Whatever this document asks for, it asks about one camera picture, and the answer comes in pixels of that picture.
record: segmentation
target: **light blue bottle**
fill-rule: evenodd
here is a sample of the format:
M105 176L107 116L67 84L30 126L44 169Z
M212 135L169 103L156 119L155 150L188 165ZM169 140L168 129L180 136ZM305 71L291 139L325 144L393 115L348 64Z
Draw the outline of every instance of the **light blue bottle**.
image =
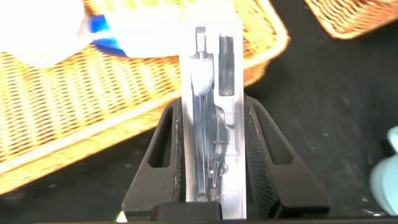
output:
M379 205L390 215L398 215L398 126L390 129L387 138L397 154L380 161L370 175L371 192Z

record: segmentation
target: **wicker basket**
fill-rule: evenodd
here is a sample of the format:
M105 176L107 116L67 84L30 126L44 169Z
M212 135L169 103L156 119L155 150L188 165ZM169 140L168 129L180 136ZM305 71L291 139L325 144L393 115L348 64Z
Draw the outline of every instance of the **wicker basket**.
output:
M305 0L332 37L352 39L398 19L398 0Z
M91 14L101 13L95 3L86 2ZM268 1L237 4L247 86L289 38ZM91 45L41 69L0 53L0 194L155 127L179 96L178 57L121 58Z

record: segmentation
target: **dark floor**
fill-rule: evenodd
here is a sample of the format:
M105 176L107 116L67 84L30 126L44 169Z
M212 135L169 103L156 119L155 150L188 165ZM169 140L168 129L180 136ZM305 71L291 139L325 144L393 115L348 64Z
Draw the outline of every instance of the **dark floor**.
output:
M303 1L274 0L292 40L246 93L257 98L333 198L331 216L373 215L370 168L398 125L398 22L334 40ZM112 220L153 131L1 200L1 223Z

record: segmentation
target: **plastic blister pack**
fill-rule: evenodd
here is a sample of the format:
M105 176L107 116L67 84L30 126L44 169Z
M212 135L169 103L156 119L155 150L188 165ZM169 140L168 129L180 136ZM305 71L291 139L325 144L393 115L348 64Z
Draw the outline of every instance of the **plastic blister pack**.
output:
M225 12L211 17L208 11L184 24L180 71L187 202L217 201L223 218L246 218L242 25Z

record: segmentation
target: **white object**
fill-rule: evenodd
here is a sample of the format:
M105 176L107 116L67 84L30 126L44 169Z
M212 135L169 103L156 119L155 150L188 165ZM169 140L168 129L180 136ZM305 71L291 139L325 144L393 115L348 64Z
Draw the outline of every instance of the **white object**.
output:
M91 42L82 0L1 1L0 23L0 50L33 67L51 67Z
M127 218L126 218L126 216L125 216L125 214L124 214L123 211L121 211L121 212L119 213L118 217L116 218L116 222L119 222L119 223L125 223L125 222L127 222Z
M107 12L110 31L128 57L168 57L179 53L180 9L154 7Z

